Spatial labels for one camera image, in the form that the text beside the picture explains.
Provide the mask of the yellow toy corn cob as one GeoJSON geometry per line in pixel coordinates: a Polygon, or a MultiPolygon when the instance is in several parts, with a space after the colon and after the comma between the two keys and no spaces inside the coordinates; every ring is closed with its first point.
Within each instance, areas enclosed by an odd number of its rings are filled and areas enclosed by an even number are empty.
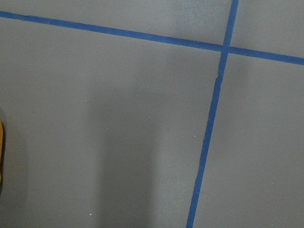
{"type": "Polygon", "coordinates": [[[4,167],[4,153],[5,153],[5,127],[3,121],[0,121],[0,190],[3,186],[3,167],[4,167]]]}

